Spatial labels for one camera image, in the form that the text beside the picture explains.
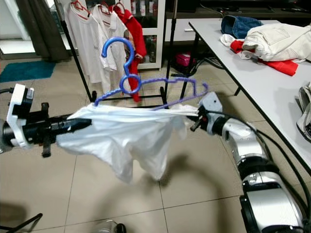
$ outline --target teal rug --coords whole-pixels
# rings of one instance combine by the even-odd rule
[[[8,64],[0,74],[0,83],[50,78],[55,67],[51,62],[21,62]]]

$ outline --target blue plastic hanger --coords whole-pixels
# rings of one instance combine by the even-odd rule
[[[125,43],[129,50],[130,50],[130,57],[128,59],[128,61],[123,65],[124,67],[124,72],[125,72],[125,75],[121,78],[120,80],[120,83],[119,83],[119,88],[118,89],[115,89],[113,91],[109,91],[107,92],[106,94],[102,95],[101,97],[98,97],[95,102],[94,102],[94,105],[97,106],[99,104],[100,101],[108,98],[109,96],[112,96],[114,94],[117,94],[119,92],[123,92],[125,94],[128,94],[128,95],[131,95],[131,94],[134,94],[134,93],[137,93],[141,86],[144,85],[144,84],[147,84],[147,83],[155,83],[155,82],[167,82],[167,83],[177,83],[177,82],[184,82],[184,81],[187,81],[189,83],[192,84],[192,88],[193,88],[193,92],[192,92],[192,96],[190,97],[186,97],[186,98],[182,98],[180,100],[175,100],[173,102],[170,102],[170,103],[167,103],[167,104],[164,104],[164,105],[161,105],[159,107],[156,107],[154,108],[154,110],[158,110],[158,109],[162,109],[162,108],[166,108],[168,106],[172,106],[174,104],[177,104],[177,103],[182,103],[184,101],[187,101],[187,100],[191,100],[191,99],[194,99],[194,98],[197,98],[197,97],[200,97],[204,94],[207,93],[208,91],[208,85],[206,83],[202,83],[202,86],[205,88],[203,92],[197,94],[196,92],[196,80],[195,79],[190,79],[190,78],[183,78],[183,77],[176,77],[176,78],[173,78],[173,79],[167,79],[167,78],[157,78],[157,79],[147,79],[147,80],[144,80],[144,81],[141,81],[141,78],[140,76],[136,75],[136,74],[130,74],[129,72],[129,65],[132,63],[133,59],[134,59],[134,48],[131,44],[131,42],[129,42],[127,39],[123,38],[123,37],[112,37],[110,39],[108,39],[105,44],[104,44],[104,47],[103,47],[103,51],[102,51],[102,57],[107,57],[107,50],[108,50],[108,47],[109,45],[111,45],[112,43],[114,42],[123,42]],[[128,91],[124,88],[124,82],[126,79],[128,78],[134,78],[138,81],[138,86],[135,90],[133,91]]]

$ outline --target white cloth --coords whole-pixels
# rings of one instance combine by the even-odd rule
[[[255,49],[264,61],[306,59],[311,54],[311,26],[265,24],[248,31],[244,50]]]
[[[229,35],[229,34],[223,34],[222,36],[219,37],[219,40],[226,47],[230,47],[231,43],[235,40],[244,41],[244,39],[236,39],[232,35]],[[253,55],[254,55],[253,52],[250,52],[247,50],[244,50],[238,53],[238,56],[242,60],[249,60],[253,57]]]
[[[124,32],[127,30],[127,27],[122,23],[118,15],[113,11],[108,16],[101,12],[99,6],[100,4],[97,4],[92,8],[92,14],[104,31],[106,40],[115,36],[124,37]],[[126,53],[124,44],[121,42],[113,43],[110,47],[115,61],[115,69],[110,73],[111,82],[109,84],[111,90],[113,90],[119,87],[119,81],[124,75],[123,65],[126,62]],[[124,87],[125,89],[130,90],[128,80],[124,82]]]
[[[69,34],[79,50],[85,74],[91,83],[101,82],[104,93],[110,91],[109,72],[117,67],[110,49],[107,58],[101,56],[107,36],[93,15],[87,16],[87,11],[78,11],[70,3],[64,6],[64,11]]]
[[[184,116],[197,116],[197,108],[192,106],[179,104],[174,107],[178,110],[95,107],[90,104],[68,119],[92,119],[92,125],[74,133],[58,135],[56,142],[68,152],[95,155],[127,183],[132,180],[134,159],[155,179],[160,179],[165,171],[173,128],[185,138]]]

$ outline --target white shirt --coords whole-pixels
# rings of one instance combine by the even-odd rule
[[[108,16],[101,12],[99,6],[100,4],[97,4],[93,7],[92,14],[101,25],[104,34],[107,36],[107,39],[115,36],[124,37],[124,32],[127,30],[127,27],[122,23],[118,15],[115,12],[111,12]],[[110,83],[111,88],[115,89],[119,87],[120,78],[124,75],[123,65],[126,62],[126,53],[124,44],[121,42],[113,43],[110,47],[112,49],[112,55],[116,64],[116,71],[110,73]],[[124,82],[124,87],[125,89],[130,90],[128,81]]]
[[[108,50],[106,58],[101,56],[107,40],[101,25],[92,14],[87,17],[87,11],[79,11],[70,3],[65,5],[64,11],[69,34],[79,50],[84,72],[89,75],[91,83],[102,83],[104,93],[110,91],[109,72],[117,67],[111,50]]]

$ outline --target white table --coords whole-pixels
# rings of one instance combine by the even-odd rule
[[[269,20],[263,23],[278,21]],[[209,46],[227,73],[311,175],[311,143],[297,129],[296,121],[302,113],[294,99],[299,88],[311,81],[311,64],[299,64],[296,74],[291,77],[253,60],[240,59],[220,42],[221,21],[190,20],[189,24],[196,32],[193,51],[199,38]]]

